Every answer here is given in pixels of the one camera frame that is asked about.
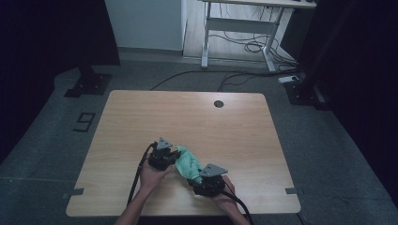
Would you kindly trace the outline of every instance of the white desk leg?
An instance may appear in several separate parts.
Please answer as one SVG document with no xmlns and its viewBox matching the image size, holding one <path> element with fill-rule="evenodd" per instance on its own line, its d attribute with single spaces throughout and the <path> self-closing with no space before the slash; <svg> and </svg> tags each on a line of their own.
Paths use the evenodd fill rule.
<svg viewBox="0 0 398 225">
<path fill-rule="evenodd" d="M 277 19 L 275 20 L 274 25 L 273 25 L 273 27 L 272 27 L 271 36 L 270 36 L 269 39 L 268 39 L 266 48 L 263 49 L 263 55 L 264 55 L 264 57 L 266 58 L 268 70 L 269 70 L 270 72 L 275 72 L 275 71 L 276 71 L 275 66 L 274 66 L 274 64 L 273 64 L 273 61 L 272 61 L 272 55 L 271 55 L 271 53 L 270 53 L 270 49 L 271 49 L 271 46 L 272 46 L 272 42 L 273 42 L 273 40 L 274 40 L 274 38 L 275 38 L 276 32 L 278 31 L 278 27 L 279 27 L 279 23 L 280 23 L 280 21 L 281 21 L 281 17 L 282 17 L 282 14 L 283 14 L 283 10 L 284 10 L 284 8 L 281 7 L 280 10 L 279 10 L 278 17 L 277 17 Z"/>
<path fill-rule="evenodd" d="M 207 6 L 207 16 L 206 16 L 206 26 L 205 26 L 205 42 L 203 43 L 202 49 L 202 68 L 207 68 L 207 60 L 208 60 L 208 20 L 210 20 L 210 10 L 211 3 L 208 3 Z"/>
</svg>

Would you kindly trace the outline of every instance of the person's arm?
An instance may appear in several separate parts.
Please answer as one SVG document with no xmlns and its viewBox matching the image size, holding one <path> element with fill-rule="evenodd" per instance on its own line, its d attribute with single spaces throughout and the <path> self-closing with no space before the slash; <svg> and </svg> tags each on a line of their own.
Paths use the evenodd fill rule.
<svg viewBox="0 0 398 225">
<path fill-rule="evenodd" d="M 115 225 L 137 224 L 146 200 L 149 198 L 152 191 L 161 183 L 164 176 L 172 170 L 172 167 L 173 166 L 169 166 L 166 171 L 160 172 L 150 167 L 148 162 L 145 161 L 140 173 L 140 189 L 122 215 L 120 215 Z"/>
<path fill-rule="evenodd" d="M 228 176 L 225 175 L 222 178 L 227 184 L 224 190 L 228 193 L 231 193 L 232 191 L 232 193 L 235 194 L 235 187 Z M 250 225 L 249 221 L 240 213 L 239 209 L 237 208 L 237 203 L 234 200 L 223 194 L 213 197 L 212 200 L 232 220 L 234 225 Z"/>
</svg>

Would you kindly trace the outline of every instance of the wooden table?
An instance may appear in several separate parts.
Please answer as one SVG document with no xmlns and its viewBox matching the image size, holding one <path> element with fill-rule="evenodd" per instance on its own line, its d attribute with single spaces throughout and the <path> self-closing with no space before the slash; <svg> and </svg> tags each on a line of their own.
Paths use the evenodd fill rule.
<svg viewBox="0 0 398 225">
<path fill-rule="evenodd" d="M 276 32 L 283 15 L 285 8 L 315 8 L 316 3 L 311 3 L 301 0 L 199 0 L 208 3 L 207 16 L 206 16 L 206 27 L 205 27 L 205 41 L 202 49 L 202 68 L 207 68 L 208 61 L 208 33 L 210 30 L 215 31 L 229 31 L 229 32 L 240 32 L 240 33 L 251 33 L 251 34 L 262 34 L 269 35 L 267 45 L 263 49 L 262 53 L 266 59 L 268 70 L 275 72 L 275 66 L 272 61 L 270 49 L 272 42 L 275 38 Z M 212 18 L 210 15 L 211 3 L 226 3 L 226 4 L 239 4 L 239 5 L 256 5 L 264 7 L 277 7 L 280 8 L 278 16 L 274 22 L 264 21 L 252 21 L 252 20 L 236 20 L 227 18 Z"/>
<path fill-rule="evenodd" d="M 215 107 L 216 100 L 223 102 L 222 108 Z M 227 169 L 252 214 L 300 210 L 298 196 L 285 191 L 294 186 L 263 95 L 113 91 L 75 186 L 84 194 L 71 196 L 67 214 L 119 216 L 144 151 L 159 137 L 188 147 L 204 166 Z M 211 216 L 222 211 L 194 195 L 174 169 L 149 198 L 143 215 Z"/>
</svg>

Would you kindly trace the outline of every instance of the crumpled green fabric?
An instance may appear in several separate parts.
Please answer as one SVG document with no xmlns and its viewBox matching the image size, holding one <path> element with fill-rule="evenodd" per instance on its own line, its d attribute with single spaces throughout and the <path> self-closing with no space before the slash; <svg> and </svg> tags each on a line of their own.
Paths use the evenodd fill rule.
<svg viewBox="0 0 398 225">
<path fill-rule="evenodd" d="M 198 170 L 203 170 L 204 167 L 200 164 L 199 159 L 184 146 L 177 145 L 176 148 L 181 152 L 181 156 L 176 160 L 176 168 L 179 173 L 197 184 L 202 183 L 202 177 Z"/>
</svg>

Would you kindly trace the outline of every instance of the gray carpet floor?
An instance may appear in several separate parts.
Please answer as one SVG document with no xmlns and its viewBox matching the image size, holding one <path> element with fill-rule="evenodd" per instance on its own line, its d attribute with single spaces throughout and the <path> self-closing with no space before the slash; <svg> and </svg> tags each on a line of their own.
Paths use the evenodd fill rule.
<svg viewBox="0 0 398 225">
<path fill-rule="evenodd" d="M 76 69 L 55 79 L 40 115 L 0 166 L 0 224 L 113 224 L 116 217 L 68 217 L 69 200 L 112 90 L 149 90 L 198 64 L 123 60 L 122 67 L 95 67 L 114 75 L 104 96 L 63 97 L 79 78 Z M 225 72 L 261 68 L 213 65 L 163 83 L 156 90 L 215 92 Z M 273 76 L 227 85 L 224 92 L 262 93 L 279 135 L 304 224 L 398 224 L 398 210 L 332 112 L 291 105 Z M 231 83 L 242 83 L 237 77 Z M 95 113 L 86 133 L 75 132 L 81 113 Z M 301 224 L 297 215 L 253 215 L 255 224 Z M 219 217 L 145 217 L 142 224 L 223 224 Z"/>
</svg>

